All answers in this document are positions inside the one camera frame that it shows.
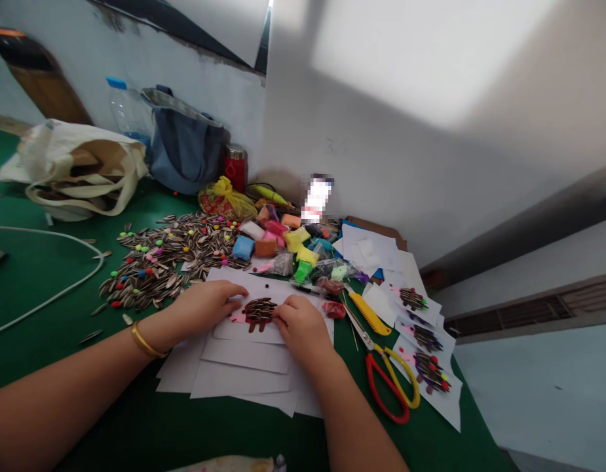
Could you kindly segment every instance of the white cable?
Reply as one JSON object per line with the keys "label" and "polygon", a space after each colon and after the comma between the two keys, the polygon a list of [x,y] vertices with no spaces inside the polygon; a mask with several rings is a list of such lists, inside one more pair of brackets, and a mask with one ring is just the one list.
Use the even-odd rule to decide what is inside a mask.
{"label": "white cable", "polygon": [[55,299],[59,298],[60,296],[63,296],[65,293],[69,292],[71,289],[73,289],[73,288],[77,287],[78,285],[86,282],[91,277],[93,277],[95,274],[97,274],[97,272],[102,268],[102,264],[104,263],[104,255],[97,248],[94,248],[90,244],[85,243],[84,241],[82,241],[82,239],[78,239],[78,238],[70,236],[70,235],[66,235],[66,234],[63,234],[63,233],[53,233],[51,231],[42,231],[40,229],[17,228],[17,227],[10,227],[10,226],[0,226],[0,229],[5,229],[7,231],[23,231],[23,232],[26,232],[26,233],[49,234],[49,235],[53,235],[53,236],[60,236],[60,237],[68,238],[68,239],[73,239],[74,241],[77,241],[78,243],[80,243],[82,245],[85,245],[86,247],[88,247],[89,249],[93,250],[94,252],[97,252],[98,256],[100,257],[100,263],[98,264],[98,266],[95,268],[95,270],[93,272],[91,272],[90,274],[88,274],[84,279],[81,279],[80,281],[76,282],[75,284],[73,284],[73,285],[65,288],[62,292],[57,293],[56,295],[54,295],[52,298],[50,298],[46,302],[41,303],[36,308],[33,308],[30,311],[28,311],[27,313],[25,313],[24,315],[19,316],[19,318],[14,319],[14,320],[12,320],[11,322],[9,322],[7,324],[4,324],[0,328],[0,332],[6,330],[8,328],[10,328],[12,325],[15,325],[19,321],[23,321],[25,318],[29,317],[33,313],[36,313],[41,308],[44,308],[47,305],[49,305]]}

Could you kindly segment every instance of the green table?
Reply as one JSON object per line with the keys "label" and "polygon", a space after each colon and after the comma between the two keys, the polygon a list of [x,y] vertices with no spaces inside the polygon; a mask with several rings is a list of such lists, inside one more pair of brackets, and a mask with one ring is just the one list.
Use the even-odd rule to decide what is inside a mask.
{"label": "green table", "polygon": [[[0,165],[12,154],[18,138],[0,131]],[[41,208],[28,201],[22,187],[0,184],[0,226],[48,229]],[[150,227],[162,216],[196,211],[195,197],[175,197],[156,182],[143,180],[124,214],[98,216],[81,223],[57,222],[54,231],[82,239],[97,239],[96,246],[113,255],[92,280],[67,296],[0,334],[0,387],[68,356],[81,347],[82,337],[104,329],[104,338],[125,328],[121,312],[108,309],[90,314],[101,301],[99,285],[125,255],[115,240],[124,223],[133,228]],[[0,265],[0,326],[39,305],[79,280],[95,266],[93,253],[64,238],[0,231],[0,248],[9,258]],[[140,319],[153,308],[136,315]],[[392,346],[397,333],[380,344]],[[373,405],[384,427],[412,471],[506,471],[508,462],[486,428],[473,396],[464,383],[461,397],[462,434],[454,430],[426,401],[413,411],[407,425],[388,420],[374,404],[366,376],[363,346],[355,350],[347,321],[335,324],[335,348]],[[222,397],[190,400],[188,395],[156,393],[155,375],[162,361],[153,362],[128,387],[120,399],[88,432],[61,463],[59,470],[160,471],[189,465],[226,454],[254,457],[281,453],[288,470],[329,469],[322,420],[296,414],[293,419],[275,408]],[[453,369],[464,377],[453,361]],[[411,392],[404,381],[404,388]],[[391,394],[380,388],[382,397]],[[34,392],[29,392],[33,401]]]}

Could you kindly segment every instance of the red bottle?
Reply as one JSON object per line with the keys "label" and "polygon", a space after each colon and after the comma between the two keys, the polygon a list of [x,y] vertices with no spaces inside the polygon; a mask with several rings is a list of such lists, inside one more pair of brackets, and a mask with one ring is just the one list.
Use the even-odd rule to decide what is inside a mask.
{"label": "red bottle", "polygon": [[244,193],[248,165],[246,150],[239,144],[227,144],[224,148],[224,175],[228,177],[236,191]]}

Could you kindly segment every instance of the gold bangle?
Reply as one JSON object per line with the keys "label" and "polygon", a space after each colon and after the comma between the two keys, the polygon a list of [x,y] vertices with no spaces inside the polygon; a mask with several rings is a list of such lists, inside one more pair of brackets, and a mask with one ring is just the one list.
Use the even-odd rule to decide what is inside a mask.
{"label": "gold bangle", "polygon": [[149,356],[152,356],[152,357],[158,357],[159,359],[163,359],[164,357],[167,357],[167,354],[169,354],[169,352],[166,352],[165,354],[161,354],[156,349],[152,348],[152,346],[150,346],[147,342],[145,342],[145,340],[142,338],[141,334],[137,330],[137,325],[138,324],[139,324],[139,322],[137,321],[136,323],[134,323],[132,325],[132,338],[137,343],[137,345],[139,346],[139,348],[144,353],[146,353],[146,354],[148,354]]}

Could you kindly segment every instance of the hand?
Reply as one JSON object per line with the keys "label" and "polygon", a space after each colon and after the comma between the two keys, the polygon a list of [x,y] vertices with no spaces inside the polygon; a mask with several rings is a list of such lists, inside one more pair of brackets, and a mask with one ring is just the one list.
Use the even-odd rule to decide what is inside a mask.
{"label": "hand", "polygon": [[274,316],[292,357],[307,374],[313,374],[337,355],[322,315],[306,297],[288,296],[275,308]]}
{"label": "hand", "polygon": [[248,291],[229,281],[203,282],[190,286],[168,308],[139,323],[143,338],[156,350],[168,351],[176,344],[210,330],[239,309],[242,303],[231,300]]}

